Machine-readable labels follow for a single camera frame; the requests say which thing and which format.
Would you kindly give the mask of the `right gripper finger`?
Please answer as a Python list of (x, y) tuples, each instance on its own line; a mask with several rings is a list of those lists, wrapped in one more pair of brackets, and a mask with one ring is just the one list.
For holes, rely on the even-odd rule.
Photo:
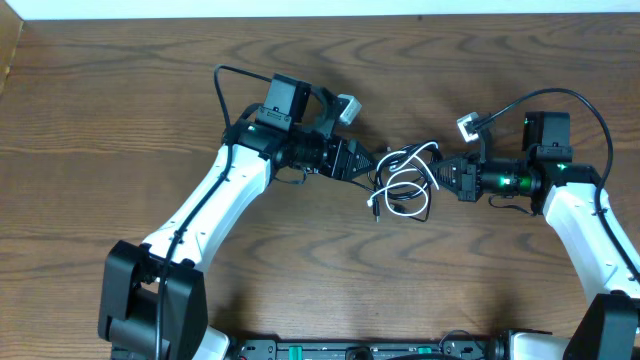
[(462, 190), (461, 173), (459, 167), (438, 167), (432, 169), (439, 185), (443, 186), (452, 193), (458, 193)]
[(452, 156), (430, 164), (431, 170), (435, 172), (441, 171), (458, 171), (465, 166), (465, 158), (463, 156)]

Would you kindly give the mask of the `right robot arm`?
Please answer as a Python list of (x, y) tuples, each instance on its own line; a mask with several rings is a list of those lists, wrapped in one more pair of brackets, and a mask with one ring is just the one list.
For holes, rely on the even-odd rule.
[(639, 329), (639, 255), (610, 208), (601, 180), (590, 165), (573, 162), (570, 116), (528, 112), (522, 159), (491, 154), (490, 121), (470, 113), (457, 126), (477, 151), (432, 166), (437, 183), (459, 200), (484, 194), (531, 200), (561, 240), (578, 274), (588, 309), (568, 338), (510, 329), (488, 343), (488, 359), (631, 359)]

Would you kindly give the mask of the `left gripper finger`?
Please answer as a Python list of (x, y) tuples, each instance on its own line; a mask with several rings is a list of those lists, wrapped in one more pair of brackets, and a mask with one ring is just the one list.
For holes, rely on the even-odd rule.
[(354, 161), (347, 167), (347, 178), (355, 179), (361, 175), (367, 174), (368, 172), (374, 170), (376, 168), (376, 164), (369, 160), (358, 160)]
[(373, 168), (376, 160), (373, 155), (357, 140), (351, 139), (348, 143), (350, 168)]

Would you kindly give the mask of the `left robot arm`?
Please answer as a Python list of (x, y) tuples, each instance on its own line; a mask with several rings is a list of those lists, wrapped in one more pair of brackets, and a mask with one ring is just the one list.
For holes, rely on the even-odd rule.
[(205, 275), (222, 242), (282, 168), (350, 181), (372, 155), (335, 133), (361, 110), (352, 95), (276, 74), (264, 102), (223, 134), (209, 172), (184, 204), (141, 244), (107, 255), (98, 335), (145, 359), (225, 359), (232, 346), (207, 320)]

